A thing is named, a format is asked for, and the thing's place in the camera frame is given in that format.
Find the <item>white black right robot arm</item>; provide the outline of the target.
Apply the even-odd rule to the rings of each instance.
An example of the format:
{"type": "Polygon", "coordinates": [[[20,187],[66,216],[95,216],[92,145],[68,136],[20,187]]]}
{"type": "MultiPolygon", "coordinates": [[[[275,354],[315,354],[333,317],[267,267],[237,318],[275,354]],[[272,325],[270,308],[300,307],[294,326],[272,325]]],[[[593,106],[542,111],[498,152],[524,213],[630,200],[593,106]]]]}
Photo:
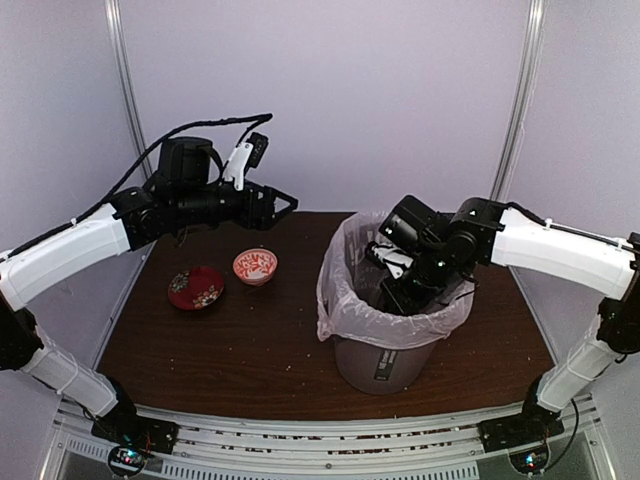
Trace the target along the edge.
{"type": "Polygon", "coordinates": [[[378,231],[385,241],[370,242],[365,254],[388,272],[381,297],[389,313],[408,316],[433,305],[455,281],[471,281],[479,265],[528,269],[602,294],[581,342],[531,385],[512,423],[519,440],[535,440],[611,364],[639,351],[637,233],[606,237],[480,197],[453,213],[436,212],[412,195],[378,231]]]}

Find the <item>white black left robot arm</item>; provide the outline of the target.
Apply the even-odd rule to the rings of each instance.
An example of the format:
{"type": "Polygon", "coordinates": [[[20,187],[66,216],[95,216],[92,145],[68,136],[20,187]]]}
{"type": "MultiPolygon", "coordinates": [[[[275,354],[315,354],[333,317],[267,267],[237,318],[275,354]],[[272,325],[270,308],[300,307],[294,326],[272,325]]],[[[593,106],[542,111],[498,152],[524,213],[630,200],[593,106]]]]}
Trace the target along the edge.
{"type": "Polygon", "coordinates": [[[252,133],[227,161],[211,141],[174,137],[160,144],[157,170],[141,187],[108,195],[97,210],[25,248],[1,256],[1,367],[22,371],[66,395],[123,444],[144,433],[142,419],[115,383],[79,363],[38,326],[28,303],[50,287],[105,259],[138,250],[192,225],[233,221],[268,230],[297,206],[296,198],[246,179],[268,146],[252,133]]]}

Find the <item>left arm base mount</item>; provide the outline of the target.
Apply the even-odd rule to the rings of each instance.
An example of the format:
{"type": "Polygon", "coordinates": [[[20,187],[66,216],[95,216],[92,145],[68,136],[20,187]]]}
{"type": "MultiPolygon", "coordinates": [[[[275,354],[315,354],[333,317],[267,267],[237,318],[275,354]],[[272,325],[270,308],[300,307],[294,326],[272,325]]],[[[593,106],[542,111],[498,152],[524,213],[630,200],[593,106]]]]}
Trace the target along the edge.
{"type": "Polygon", "coordinates": [[[92,422],[94,437],[114,443],[106,465],[116,477],[124,479],[140,474],[157,454],[171,454],[179,433],[179,426],[166,420],[139,415],[106,419],[90,412],[84,415],[92,422]]]}

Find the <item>mauve plastic trash bin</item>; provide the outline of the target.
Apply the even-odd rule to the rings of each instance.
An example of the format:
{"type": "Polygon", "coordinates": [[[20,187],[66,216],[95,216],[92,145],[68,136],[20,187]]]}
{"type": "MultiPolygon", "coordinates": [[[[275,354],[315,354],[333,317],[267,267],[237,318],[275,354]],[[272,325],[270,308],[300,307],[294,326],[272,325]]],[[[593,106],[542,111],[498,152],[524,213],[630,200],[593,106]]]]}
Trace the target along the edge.
{"type": "Polygon", "coordinates": [[[423,347],[391,350],[332,336],[336,365],[354,388],[373,395],[406,389],[423,370],[438,341],[423,347]]]}

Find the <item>pink translucent plastic bag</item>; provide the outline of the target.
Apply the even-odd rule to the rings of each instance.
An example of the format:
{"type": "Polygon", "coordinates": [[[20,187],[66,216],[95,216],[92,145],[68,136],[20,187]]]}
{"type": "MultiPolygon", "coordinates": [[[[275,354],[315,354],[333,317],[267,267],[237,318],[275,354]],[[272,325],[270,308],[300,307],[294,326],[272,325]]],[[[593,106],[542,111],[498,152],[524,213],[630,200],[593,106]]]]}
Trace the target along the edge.
{"type": "Polygon", "coordinates": [[[353,214],[331,237],[316,282],[319,341],[336,336],[391,350],[418,348],[447,338],[470,315],[475,284],[460,277],[420,308],[397,309],[383,287],[391,274],[365,255],[372,241],[392,245],[378,232],[386,216],[353,214]]]}

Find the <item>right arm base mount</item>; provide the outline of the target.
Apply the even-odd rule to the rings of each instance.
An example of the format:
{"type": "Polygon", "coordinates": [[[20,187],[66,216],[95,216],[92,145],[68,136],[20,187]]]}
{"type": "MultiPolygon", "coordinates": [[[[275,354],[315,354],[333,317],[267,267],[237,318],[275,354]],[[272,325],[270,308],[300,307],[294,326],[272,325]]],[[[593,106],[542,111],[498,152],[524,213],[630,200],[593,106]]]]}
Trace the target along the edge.
{"type": "Polygon", "coordinates": [[[565,431],[561,420],[545,423],[521,414],[484,420],[478,430],[485,453],[505,450],[511,466],[528,476],[546,469],[551,459],[548,440],[565,431]]]}

